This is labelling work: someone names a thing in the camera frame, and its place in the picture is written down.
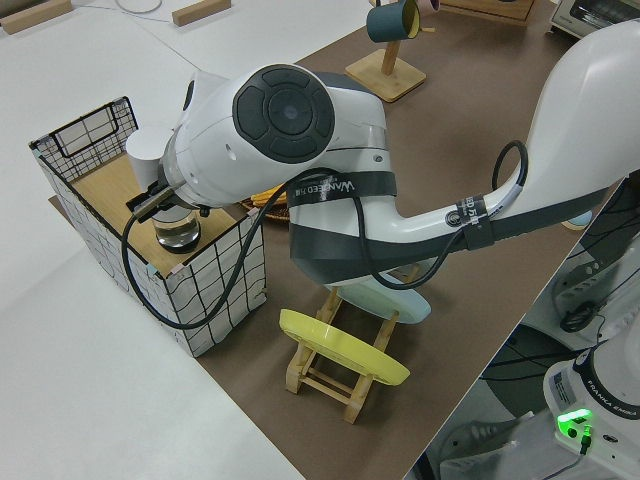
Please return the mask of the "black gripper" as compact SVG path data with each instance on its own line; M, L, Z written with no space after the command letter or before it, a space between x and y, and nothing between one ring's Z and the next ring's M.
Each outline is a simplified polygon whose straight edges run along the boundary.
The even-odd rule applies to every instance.
M159 212L171 209L174 206L173 197L172 187L154 182L145 192L127 201L126 206L137 222L144 223Z

